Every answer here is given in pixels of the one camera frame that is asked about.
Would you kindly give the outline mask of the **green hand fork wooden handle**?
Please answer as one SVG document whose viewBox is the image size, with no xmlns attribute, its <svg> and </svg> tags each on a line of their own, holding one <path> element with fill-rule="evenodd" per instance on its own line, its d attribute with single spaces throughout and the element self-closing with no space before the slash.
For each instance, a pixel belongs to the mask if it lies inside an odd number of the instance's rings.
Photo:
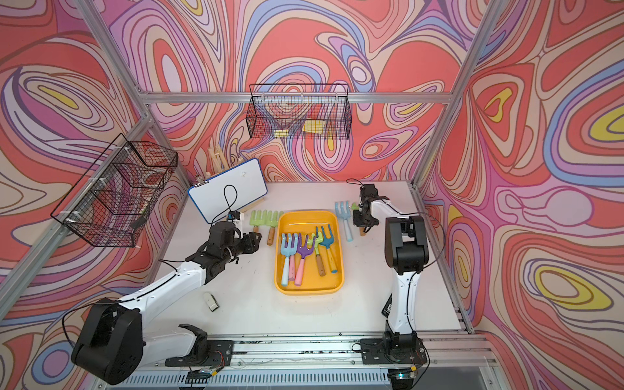
<svg viewBox="0 0 624 390">
<path fill-rule="evenodd" d="M 276 236 L 276 228 L 279 225 L 279 220 L 281 216 L 284 214 L 283 211 L 269 211 L 267 215 L 266 225 L 269 227 L 267 244 L 269 246 L 273 245 L 275 236 Z"/>
</svg>

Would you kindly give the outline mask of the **teal cultivator yellow handle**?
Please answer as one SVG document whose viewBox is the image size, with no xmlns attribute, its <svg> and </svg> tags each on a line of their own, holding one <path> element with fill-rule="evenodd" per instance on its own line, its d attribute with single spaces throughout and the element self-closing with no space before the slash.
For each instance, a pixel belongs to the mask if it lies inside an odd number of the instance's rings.
<svg viewBox="0 0 624 390">
<path fill-rule="evenodd" d="M 333 233 L 332 233 L 332 229 L 331 229 L 331 225 L 328 224 L 328 232 L 329 235 L 326 234 L 325 232 L 325 227 L 321 227 L 321 232 L 320 232 L 320 240 L 321 242 L 318 244 L 319 246 L 322 246 L 323 248 L 325 248 L 325 252 L 326 252 L 326 258 L 328 260 L 328 266 L 330 268 L 330 271 L 332 274 L 336 274 L 338 273 L 338 269 L 336 266 L 336 260 L 335 257 L 331 251 L 331 246 L 332 244 L 335 242 L 334 237 L 333 237 Z"/>
</svg>

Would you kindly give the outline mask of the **purple cultivator pink handle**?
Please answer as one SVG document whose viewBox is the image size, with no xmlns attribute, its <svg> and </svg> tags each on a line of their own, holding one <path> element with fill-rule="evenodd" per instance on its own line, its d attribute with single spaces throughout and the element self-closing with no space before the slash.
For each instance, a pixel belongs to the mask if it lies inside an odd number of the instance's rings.
<svg viewBox="0 0 624 390">
<path fill-rule="evenodd" d="M 314 243 L 314 237 L 309 237 L 308 235 L 304 237 L 302 234 L 298 234 L 297 253 L 300 255 L 300 262 L 297 267 L 297 273 L 294 280 L 294 284 L 296 286 L 302 285 L 305 271 L 305 259 L 314 252 Z"/>
<path fill-rule="evenodd" d="M 297 240 L 294 239 L 289 249 L 289 281 L 295 281 L 295 254 L 297 253 Z"/>
</svg>

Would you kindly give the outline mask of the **yellow plastic storage tray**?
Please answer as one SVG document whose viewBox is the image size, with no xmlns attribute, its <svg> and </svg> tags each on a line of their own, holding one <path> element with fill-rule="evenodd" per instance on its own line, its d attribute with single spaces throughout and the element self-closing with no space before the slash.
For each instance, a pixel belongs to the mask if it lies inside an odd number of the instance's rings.
<svg viewBox="0 0 624 390">
<path fill-rule="evenodd" d="M 305 271 L 301 286 L 296 286 L 294 281 L 289 281 L 287 287 L 281 285 L 281 276 L 284 266 L 284 256 L 280 253 L 282 234 L 283 233 L 300 233 L 304 237 L 315 237 L 315 228 L 325 227 L 325 232 L 329 235 L 328 224 L 335 242 L 331 245 L 331 251 L 336 260 L 338 273 L 332 274 L 328 266 L 325 248 L 319 247 L 320 254 L 323 259 L 326 276 L 320 276 L 315 259 L 315 251 L 306 258 Z M 331 211 L 290 211 L 281 216 L 279 225 L 276 228 L 276 256 L 275 256 L 275 286 L 278 291 L 285 295 L 320 295 L 337 292 L 342 288 L 345 280 L 345 265 L 343 261 L 343 253 L 341 248 L 341 234 L 339 232 L 340 223 L 337 217 Z M 300 262 L 300 255 L 295 254 L 295 271 Z"/>
</svg>

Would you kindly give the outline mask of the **green rake wooden handle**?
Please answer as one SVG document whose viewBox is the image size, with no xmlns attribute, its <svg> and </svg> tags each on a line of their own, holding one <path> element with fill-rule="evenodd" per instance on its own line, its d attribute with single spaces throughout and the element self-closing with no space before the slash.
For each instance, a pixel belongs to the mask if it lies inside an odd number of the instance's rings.
<svg viewBox="0 0 624 390">
<path fill-rule="evenodd" d="M 266 224 L 267 211 L 253 210 L 250 216 L 250 226 L 253 232 L 259 232 L 259 228 Z"/>
</svg>

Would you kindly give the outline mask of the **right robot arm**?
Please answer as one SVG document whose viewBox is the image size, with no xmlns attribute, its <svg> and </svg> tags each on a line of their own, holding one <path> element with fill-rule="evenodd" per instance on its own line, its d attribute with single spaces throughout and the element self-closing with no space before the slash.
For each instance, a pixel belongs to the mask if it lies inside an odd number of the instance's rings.
<svg viewBox="0 0 624 390">
<path fill-rule="evenodd" d="M 390 312 L 380 348 L 385 354 L 420 351 L 414 307 L 419 276 L 430 259 L 424 217 L 417 211 L 398 211 L 373 184 L 360 184 L 359 197 L 353 224 L 362 237 L 375 227 L 384 228 L 384 259 L 393 271 Z"/>
</svg>

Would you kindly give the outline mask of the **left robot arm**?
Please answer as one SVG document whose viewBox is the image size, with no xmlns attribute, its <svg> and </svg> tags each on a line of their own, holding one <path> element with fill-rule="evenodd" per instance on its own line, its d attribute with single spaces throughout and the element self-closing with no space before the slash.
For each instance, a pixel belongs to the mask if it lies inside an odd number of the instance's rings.
<svg viewBox="0 0 624 390">
<path fill-rule="evenodd" d="M 109 385 L 161 361 L 182 367 L 225 367 L 224 353 L 214 351 L 206 331 L 197 326 L 182 323 L 179 331 L 161 336 L 146 336 L 144 331 L 164 310 L 207 285 L 229 263 L 256 253 L 261 240 L 260 233 L 243 233 L 233 222 L 212 224 L 208 240 L 168 275 L 118 300 L 94 302 L 73 345 L 71 362 Z"/>
</svg>

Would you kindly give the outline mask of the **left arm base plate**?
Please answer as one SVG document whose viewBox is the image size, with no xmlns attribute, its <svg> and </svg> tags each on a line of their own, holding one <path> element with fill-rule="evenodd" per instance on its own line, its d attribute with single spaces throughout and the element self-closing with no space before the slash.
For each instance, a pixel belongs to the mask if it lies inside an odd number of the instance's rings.
<svg viewBox="0 0 624 390">
<path fill-rule="evenodd" d="M 233 341 L 200 341 L 184 357 L 170 357 L 166 367 L 228 367 L 232 361 Z"/>
</svg>

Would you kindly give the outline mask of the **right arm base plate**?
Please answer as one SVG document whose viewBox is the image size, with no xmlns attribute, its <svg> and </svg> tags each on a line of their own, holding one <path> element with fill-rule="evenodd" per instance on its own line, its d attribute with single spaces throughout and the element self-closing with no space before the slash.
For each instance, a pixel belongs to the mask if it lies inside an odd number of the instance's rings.
<svg viewBox="0 0 624 390">
<path fill-rule="evenodd" d="M 364 365 L 412 365 L 421 367 L 428 363 L 426 349 L 419 338 L 361 339 L 360 354 Z"/>
</svg>

